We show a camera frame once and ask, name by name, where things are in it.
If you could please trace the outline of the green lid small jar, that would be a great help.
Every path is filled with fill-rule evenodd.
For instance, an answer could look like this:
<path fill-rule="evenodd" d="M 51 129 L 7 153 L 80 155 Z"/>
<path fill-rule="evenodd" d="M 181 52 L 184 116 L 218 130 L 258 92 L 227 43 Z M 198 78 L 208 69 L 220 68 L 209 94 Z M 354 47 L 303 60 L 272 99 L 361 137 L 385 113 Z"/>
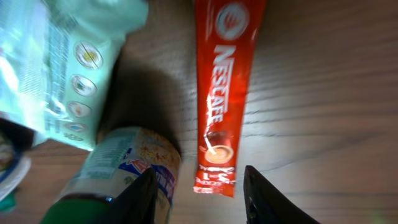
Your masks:
<path fill-rule="evenodd" d="M 86 223 L 107 209 L 146 169 L 158 182 L 155 223 L 168 224 L 181 157 L 172 143 L 150 129 L 111 131 L 48 209 L 42 223 Z"/>

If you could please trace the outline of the red Nescafe stick sachet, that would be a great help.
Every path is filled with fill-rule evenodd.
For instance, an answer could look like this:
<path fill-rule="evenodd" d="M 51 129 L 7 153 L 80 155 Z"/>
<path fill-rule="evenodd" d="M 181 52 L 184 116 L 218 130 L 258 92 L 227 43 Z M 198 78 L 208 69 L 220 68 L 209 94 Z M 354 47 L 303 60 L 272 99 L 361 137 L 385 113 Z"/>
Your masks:
<path fill-rule="evenodd" d="M 239 140 L 266 0 L 195 1 L 199 194 L 234 196 Z"/>

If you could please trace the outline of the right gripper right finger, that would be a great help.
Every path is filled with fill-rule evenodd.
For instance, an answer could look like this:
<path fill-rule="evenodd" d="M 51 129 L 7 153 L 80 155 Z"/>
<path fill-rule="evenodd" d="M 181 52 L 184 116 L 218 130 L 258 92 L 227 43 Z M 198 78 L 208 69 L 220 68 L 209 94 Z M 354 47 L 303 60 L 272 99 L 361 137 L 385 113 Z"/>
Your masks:
<path fill-rule="evenodd" d="M 245 167 L 244 201 L 247 224 L 319 224 L 253 166 Z"/>

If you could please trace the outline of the teal wet wipes pack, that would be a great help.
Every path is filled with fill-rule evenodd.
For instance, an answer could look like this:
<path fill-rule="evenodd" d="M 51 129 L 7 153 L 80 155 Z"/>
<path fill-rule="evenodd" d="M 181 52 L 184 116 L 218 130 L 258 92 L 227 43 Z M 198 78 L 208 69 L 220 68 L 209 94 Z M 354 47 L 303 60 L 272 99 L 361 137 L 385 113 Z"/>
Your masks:
<path fill-rule="evenodd" d="M 90 151 L 126 36 L 143 0 L 1 0 L 1 118 Z"/>

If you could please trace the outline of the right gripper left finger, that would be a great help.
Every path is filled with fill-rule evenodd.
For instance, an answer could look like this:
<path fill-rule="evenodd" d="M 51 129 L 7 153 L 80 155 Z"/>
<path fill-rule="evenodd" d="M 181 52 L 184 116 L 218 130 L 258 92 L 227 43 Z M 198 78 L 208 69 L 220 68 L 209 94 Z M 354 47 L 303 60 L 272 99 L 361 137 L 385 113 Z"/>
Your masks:
<path fill-rule="evenodd" d="M 158 181 L 145 170 L 99 217 L 100 224 L 154 224 Z"/>

